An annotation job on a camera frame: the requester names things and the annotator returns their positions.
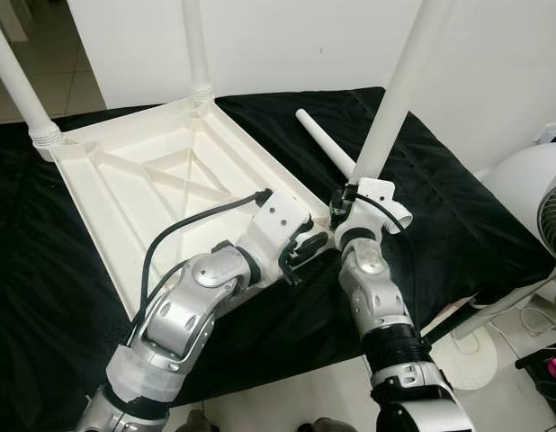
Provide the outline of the white plastic table leg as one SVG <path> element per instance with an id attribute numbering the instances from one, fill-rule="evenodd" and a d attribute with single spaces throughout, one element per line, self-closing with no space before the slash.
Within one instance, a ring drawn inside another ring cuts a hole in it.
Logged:
<path id="1" fill-rule="evenodd" d="M 213 85 L 210 78 L 207 45 L 205 45 L 202 12 L 199 0 L 181 0 L 184 37 L 191 67 L 191 91 L 188 99 L 194 106 L 212 102 Z"/>
<path id="2" fill-rule="evenodd" d="M 408 115 L 427 62 L 437 50 L 458 0 L 422 0 L 399 61 L 348 180 L 380 177 Z"/>
<path id="3" fill-rule="evenodd" d="M 32 146 L 43 160 L 52 162 L 52 149 L 66 143 L 63 131 L 45 112 L 40 98 L 37 97 L 30 79 L 24 74 L 22 66 L 0 26 L 0 78 L 7 93 L 27 124 Z"/>
<path id="4" fill-rule="evenodd" d="M 340 170 L 344 176 L 349 176 L 355 168 L 355 161 L 352 160 L 351 157 L 347 155 L 346 152 L 342 148 L 339 147 L 338 143 L 319 124 L 311 118 L 309 112 L 306 110 L 298 110 L 295 112 L 296 120 L 302 124 L 303 128 L 309 132 L 309 135 L 312 137 L 313 140 L 318 143 L 318 146 L 323 149 L 330 160 L 333 162 L 333 165 L 336 166 Z M 411 219 L 413 219 L 413 214 L 406 209 L 405 206 L 400 205 L 398 202 L 389 202 L 390 210 L 396 215 L 399 226 L 401 230 L 397 231 L 400 233 L 404 230 Z"/>

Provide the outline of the white plastic table top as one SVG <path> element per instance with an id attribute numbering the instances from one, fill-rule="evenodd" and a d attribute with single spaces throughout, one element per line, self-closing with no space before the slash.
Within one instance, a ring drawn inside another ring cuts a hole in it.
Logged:
<path id="1" fill-rule="evenodd" d="M 274 190 L 289 194 L 327 226 L 327 206 L 211 100 L 176 100 L 65 132 L 49 153 L 129 314 L 139 294 L 183 260 L 238 241 L 253 204 L 211 215 L 156 247 L 154 238 L 196 213 Z"/>

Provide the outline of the black fabric table cover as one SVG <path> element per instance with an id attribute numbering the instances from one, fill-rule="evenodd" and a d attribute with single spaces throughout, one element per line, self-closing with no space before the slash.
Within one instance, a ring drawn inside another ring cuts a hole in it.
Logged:
<path id="1" fill-rule="evenodd" d="M 315 196 L 341 184 L 336 166 L 295 118 L 310 112 L 356 157 L 380 87 L 218 98 L 218 106 Z M 382 177 L 414 215 L 384 243 L 411 317 L 425 326 L 450 303 L 490 303 L 554 268 L 543 244 L 414 115 Z M 361 354 L 338 285 L 339 255 L 316 256 L 300 282 L 278 283 L 217 321 L 178 402 L 294 377 Z M 104 382 L 130 332 L 127 312 L 76 206 L 22 122 L 0 124 L 0 431 L 65 432 Z"/>

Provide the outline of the black metal table leg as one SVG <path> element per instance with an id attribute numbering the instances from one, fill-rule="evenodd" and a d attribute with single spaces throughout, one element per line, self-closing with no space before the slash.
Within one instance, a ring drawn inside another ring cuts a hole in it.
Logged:
<path id="1" fill-rule="evenodd" d="M 446 314 L 442 320 L 434 322 L 433 328 L 426 331 L 425 342 L 427 342 L 428 345 L 434 345 L 440 338 L 446 337 L 447 334 L 453 332 L 459 325 L 472 316 L 474 316 L 474 312 L 463 309 Z"/>

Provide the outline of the grey robot right foot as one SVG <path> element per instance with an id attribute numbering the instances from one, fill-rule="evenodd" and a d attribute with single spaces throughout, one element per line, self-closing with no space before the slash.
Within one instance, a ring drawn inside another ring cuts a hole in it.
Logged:
<path id="1" fill-rule="evenodd" d="M 319 417 L 311 423 L 303 423 L 296 428 L 296 432 L 357 432 L 351 424 L 338 419 Z"/>

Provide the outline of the grey robot foot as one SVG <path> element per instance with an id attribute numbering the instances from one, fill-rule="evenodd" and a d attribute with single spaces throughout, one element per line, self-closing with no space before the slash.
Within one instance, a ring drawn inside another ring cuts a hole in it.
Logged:
<path id="1" fill-rule="evenodd" d="M 303 423 L 296 428 L 296 432 L 357 432 L 351 424 L 338 419 L 319 417 L 311 423 Z"/>
<path id="2" fill-rule="evenodd" d="M 193 409 L 175 432 L 218 432 L 218 428 L 211 423 L 203 410 Z"/>

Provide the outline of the white round fan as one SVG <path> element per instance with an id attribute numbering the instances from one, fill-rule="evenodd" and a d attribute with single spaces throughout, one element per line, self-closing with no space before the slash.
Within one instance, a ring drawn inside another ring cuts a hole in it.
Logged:
<path id="1" fill-rule="evenodd" d="M 484 185 L 549 251 L 551 243 L 543 233 L 542 214 L 556 189 L 556 141 L 521 149 L 496 165 L 485 176 Z M 553 277 L 556 267 L 538 283 L 517 288 L 495 303 L 471 306 L 474 314 L 438 340 L 435 357 L 442 361 L 440 366 L 455 390 L 480 390 L 495 378 L 498 351 L 483 326 L 528 302 Z"/>

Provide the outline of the grey robot left foot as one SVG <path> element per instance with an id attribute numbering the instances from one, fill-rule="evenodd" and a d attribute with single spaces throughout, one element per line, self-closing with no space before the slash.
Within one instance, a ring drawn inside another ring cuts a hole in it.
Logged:
<path id="1" fill-rule="evenodd" d="M 211 423 L 203 410 L 193 409 L 175 432 L 218 432 L 218 428 Z"/>

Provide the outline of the black flat bar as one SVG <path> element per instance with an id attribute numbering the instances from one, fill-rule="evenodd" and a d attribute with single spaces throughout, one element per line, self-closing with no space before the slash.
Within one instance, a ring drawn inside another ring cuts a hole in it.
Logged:
<path id="1" fill-rule="evenodd" d="M 514 366 L 516 369 L 526 369 L 526 367 L 537 364 L 545 365 L 546 362 L 549 362 L 554 357 L 556 357 L 556 346 L 547 346 L 546 348 L 534 351 L 530 355 L 520 357 L 514 363 Z"/>

